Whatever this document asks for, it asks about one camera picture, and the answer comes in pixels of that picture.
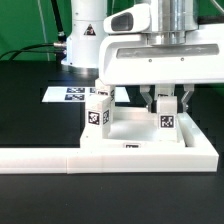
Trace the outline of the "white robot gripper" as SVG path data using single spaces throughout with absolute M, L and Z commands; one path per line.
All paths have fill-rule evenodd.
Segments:
M 224 16 L 197 17 L 195 3 L 136 3 L 107 17 L 99 51 L 106 85 L 141 85 L 152 111 L 151 87 L 184 84 L 183 111 L 197 83 L 224 83 Z

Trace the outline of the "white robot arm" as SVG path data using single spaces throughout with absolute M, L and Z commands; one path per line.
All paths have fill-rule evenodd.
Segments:
M 135 0 L 106 14 L 106 0 L 72 0 L 62 64 L 108 86 L 140 87 L 145 101 L 185 86 L 224 83 L 224 16 L 200 18 L 197 0 Z

